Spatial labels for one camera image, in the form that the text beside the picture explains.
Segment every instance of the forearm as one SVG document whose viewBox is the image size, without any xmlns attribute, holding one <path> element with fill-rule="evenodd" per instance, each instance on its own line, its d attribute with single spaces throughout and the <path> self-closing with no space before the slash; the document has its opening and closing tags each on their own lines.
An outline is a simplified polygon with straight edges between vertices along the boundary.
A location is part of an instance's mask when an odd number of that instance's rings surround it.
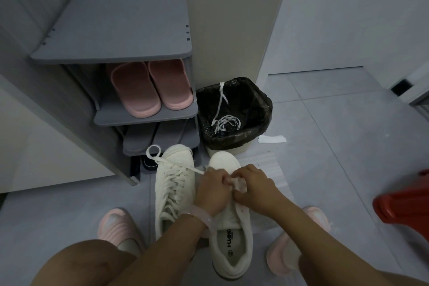
<svg viewBox="0 0 429 286">
<path fill-rule="evenodd" d="M 155 244 L 109 285 L 177 284 L 205 228 L 198 218 L 181 215 Z"/>
<path fill-rule="evenodd" d="M 391 285 L 384 276 L 284 198 L 271 215 L 331 286 Z"/>
</svg>

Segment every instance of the shoe rack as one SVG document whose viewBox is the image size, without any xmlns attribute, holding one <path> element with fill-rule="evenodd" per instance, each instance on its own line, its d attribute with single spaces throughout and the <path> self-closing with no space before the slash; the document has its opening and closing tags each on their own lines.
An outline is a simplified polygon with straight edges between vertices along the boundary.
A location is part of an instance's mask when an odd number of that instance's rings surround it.
<svg viewBox="0 0 429 286">
<path fill-rule="evenodd" d="M 31 58 L 67 68 L 94 102 L 94 123 L 115 127 L 122 135 L 125 155 L 144 155 L 153 142 L 163 151 L 182 143 L 193 149 L 195 165 L 200 165 L 186 0 L 71 0 Z M 183 110 L 162 104 L 157 114 L 147 118 L 129 114 L 105 73 L 105 64 L 169 59 L 183 59 L 193 103 Z M 95 70 L 86 70 L 94 64 Z M 141 172 L 153 173 L 143 167 Z"/>
</svg>

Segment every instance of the bracelet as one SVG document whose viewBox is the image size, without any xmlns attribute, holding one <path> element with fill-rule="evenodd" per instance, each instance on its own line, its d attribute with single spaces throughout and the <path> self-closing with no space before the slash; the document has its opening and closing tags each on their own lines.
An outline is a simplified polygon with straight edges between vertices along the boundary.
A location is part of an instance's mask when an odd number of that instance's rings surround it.
<svg viewBox="0 0 429 286">
<path fill-rule="evenodd" d="M 204 224 L 206 224 L 206 226 L 208 227 L 208 229 L 210 231 L 216 231 L 217 230 L 217 224 L 216 224 L 215 219 L 212 216 L 210 216 L 204 209 L 201 209 L 200 207 L 197 207 L 195 205 L 189 205 L 189 206 L 183 208 L 179 212 L 179 216 L 182 214 L 188 214 L 188 215 L 195 216 L 200 221 L 202 221 Z"/>
</svg>

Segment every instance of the shoelace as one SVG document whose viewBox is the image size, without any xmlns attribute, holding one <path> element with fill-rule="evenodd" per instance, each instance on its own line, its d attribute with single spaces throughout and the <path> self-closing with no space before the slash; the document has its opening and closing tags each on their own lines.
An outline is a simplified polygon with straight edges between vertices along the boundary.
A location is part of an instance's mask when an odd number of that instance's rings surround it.
<svg viewBox="0 0 429 286">
<path fill-rule="evenodd" d="M 158 148 L 158 154 L 152 156 L 149 152 L 151 147 Z M 171 165 L 171 168 L 166 172 L 167 178 L 164 180 L 163 190 L 164 194 L 162 197 L 165 200 L 164 211 L 161 213 L 161 218 L 168 219 L 174 222 L 179 217 L 179 211 L 181 207 L 178 202 L 182 199 L 183 192 L 185 189 L 186 171 L 192 170 L 199 174 L 204 174 L 203 171 L 187 166 L 180 163 L 174 163 L 160 157 L 161 147 L 158 145 L 151 145 L 146 150 L 146 156 L 149 159 L 153 159 L 155 163 L 166 163 Z"/>
<path fill-rule="evenodd" d="M 219 131 L 226 131 L 225 125 L 227 124 L 237 127 L 237 130 L 239 130 L 241 127 L 241 121 L 235 116 L 226 115 L 221 117 L 219 120 L 216 120 L 217 116 L 219 115 L 219 110 L 221 109 L 222 99 L 224 99 L 227 105 L 229 105 L 227 97 L 223 94 L 223 86 L 225 85 L 225 82 L 221 82 L 220 84 L 221 86 L 219 88 L 219 92 L 221 93 L 221 98 L 219 99 L 216 115 L 212 121 L 212 126 L 216 125 L 214 134 L 217 134 Z"/>
</svg>

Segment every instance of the white sneaker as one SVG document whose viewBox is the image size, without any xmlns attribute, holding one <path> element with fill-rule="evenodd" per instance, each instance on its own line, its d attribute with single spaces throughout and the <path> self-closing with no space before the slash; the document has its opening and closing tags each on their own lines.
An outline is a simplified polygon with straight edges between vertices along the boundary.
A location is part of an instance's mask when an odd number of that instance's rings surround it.
<svg viewBox="0 0 429 286">
<path fill-rule="evenodd" d="M 157 156 L 149 149 L 158 147 Z M 150 146 L 146 155 L 158 163 L 155 180 L 155 235 L 157 240 L 178 218 L 179 211 L 195 200 L 195 172 L 192 151 L 184 145 L 173 145 L 159 157 L 161 148 Z"/>
<path fill-rule="evenodd" d="M 239 161 L 228 152 L 215 153 L 209 166 L 223 168 L 229 174 L 241 167 Z M 246 182 L 233 179 L 236 190 L 247 191 Z M 250 266 L 253 252 L 253 235 L 249 208 L 231 200 L 228 206 L 216 216 L 217 232 L 210 232 L 210 252 L 213 267 L 225 279 L 235 280 L 243 276 Z"/>
</svg>

